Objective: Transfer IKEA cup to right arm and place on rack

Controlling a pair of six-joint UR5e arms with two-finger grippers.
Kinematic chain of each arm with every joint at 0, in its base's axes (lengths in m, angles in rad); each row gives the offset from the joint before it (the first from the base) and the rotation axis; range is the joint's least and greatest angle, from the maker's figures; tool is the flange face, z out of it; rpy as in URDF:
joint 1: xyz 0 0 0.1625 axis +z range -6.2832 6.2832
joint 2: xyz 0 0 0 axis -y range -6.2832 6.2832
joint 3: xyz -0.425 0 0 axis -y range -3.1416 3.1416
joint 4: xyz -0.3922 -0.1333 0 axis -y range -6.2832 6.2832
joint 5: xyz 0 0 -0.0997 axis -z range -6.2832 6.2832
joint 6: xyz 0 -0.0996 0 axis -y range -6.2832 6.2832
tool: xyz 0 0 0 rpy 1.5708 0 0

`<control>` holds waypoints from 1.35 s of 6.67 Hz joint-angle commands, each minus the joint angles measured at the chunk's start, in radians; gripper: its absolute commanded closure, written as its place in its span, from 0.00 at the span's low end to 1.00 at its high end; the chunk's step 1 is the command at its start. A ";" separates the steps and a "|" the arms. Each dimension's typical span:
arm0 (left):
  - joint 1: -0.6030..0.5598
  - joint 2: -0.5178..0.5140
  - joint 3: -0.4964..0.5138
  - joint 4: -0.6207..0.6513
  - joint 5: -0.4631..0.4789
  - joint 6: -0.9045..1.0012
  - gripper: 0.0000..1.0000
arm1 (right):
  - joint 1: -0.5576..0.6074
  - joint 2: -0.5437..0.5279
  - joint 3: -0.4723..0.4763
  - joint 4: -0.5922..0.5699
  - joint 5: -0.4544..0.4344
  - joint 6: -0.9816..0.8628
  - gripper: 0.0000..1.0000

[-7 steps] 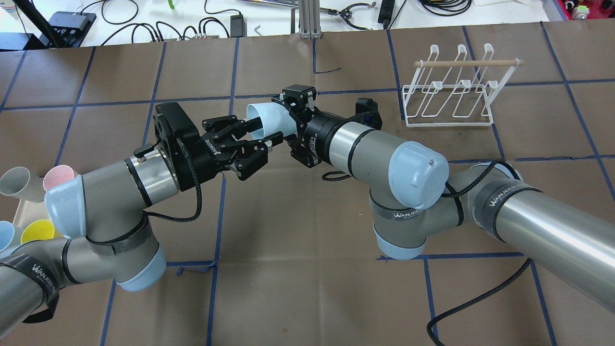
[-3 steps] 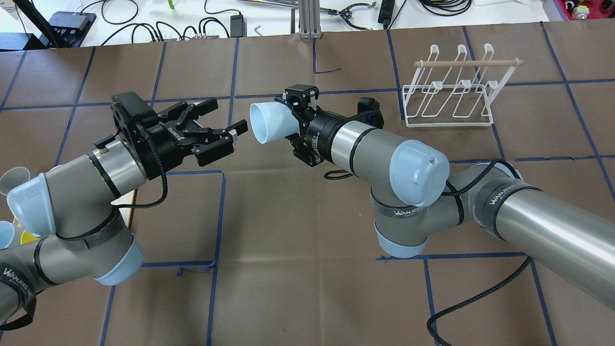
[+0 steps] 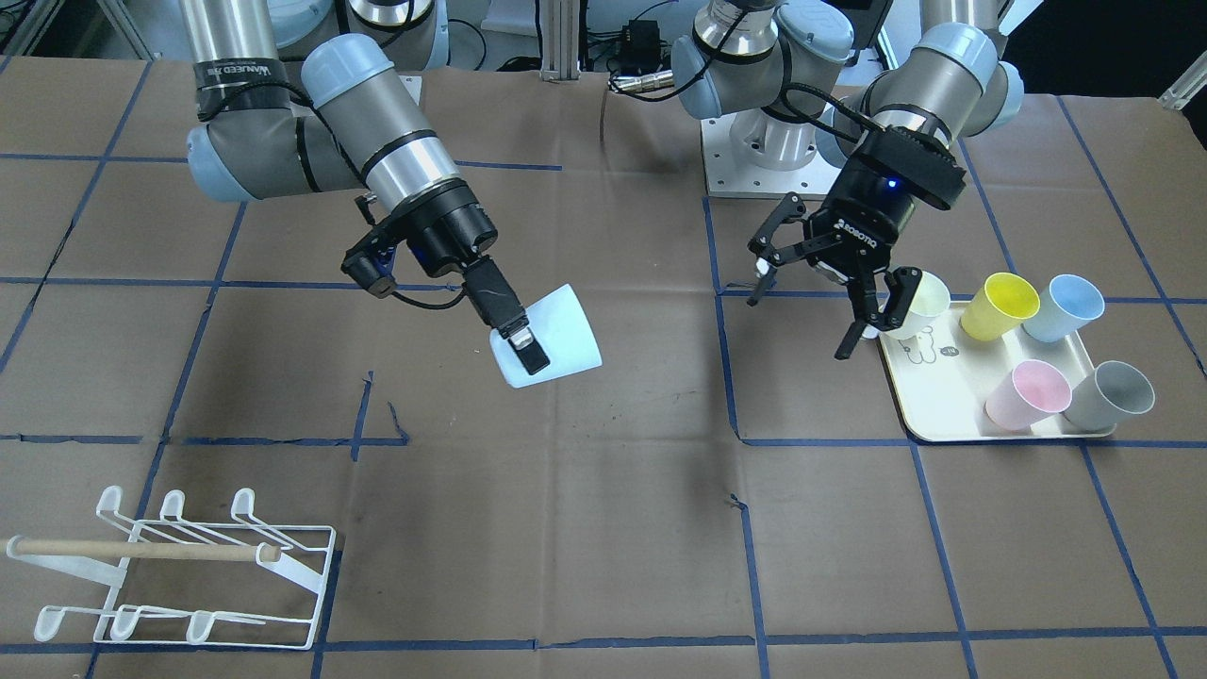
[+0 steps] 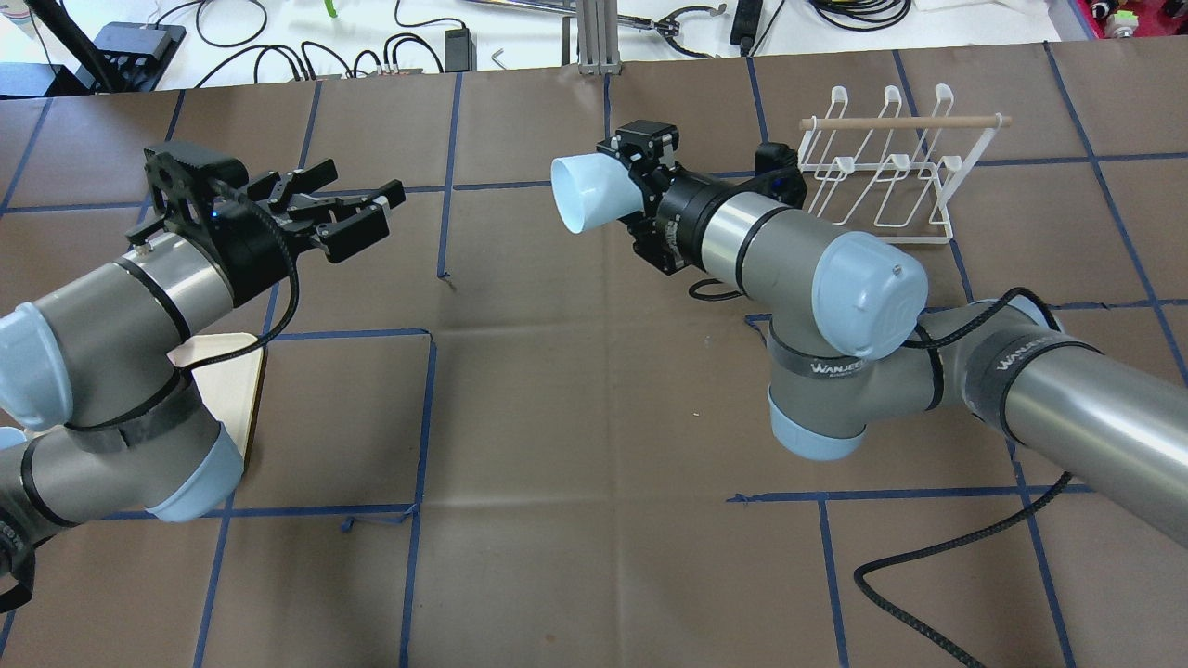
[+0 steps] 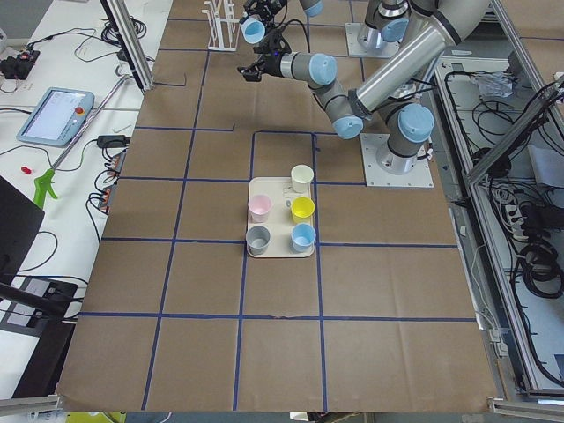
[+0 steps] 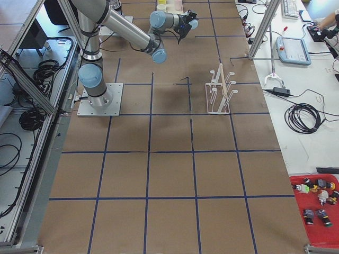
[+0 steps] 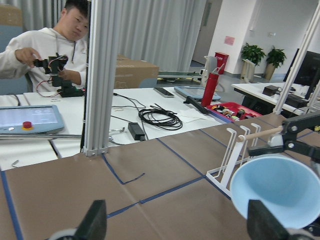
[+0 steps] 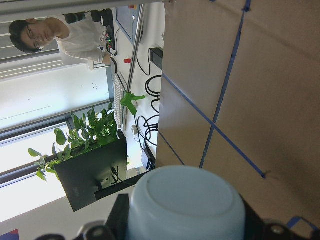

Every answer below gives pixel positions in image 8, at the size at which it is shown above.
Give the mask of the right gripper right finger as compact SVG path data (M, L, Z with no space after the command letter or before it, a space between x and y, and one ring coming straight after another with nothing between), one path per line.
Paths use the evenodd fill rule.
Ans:
M244 240L262 240L265 224L259 215L242 197L245 207Z

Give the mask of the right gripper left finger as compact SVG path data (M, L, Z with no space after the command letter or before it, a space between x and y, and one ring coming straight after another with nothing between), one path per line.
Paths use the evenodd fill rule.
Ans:
M111 240L125 240L128 230L130 201L129 195L119 194L105 222L110 231Z

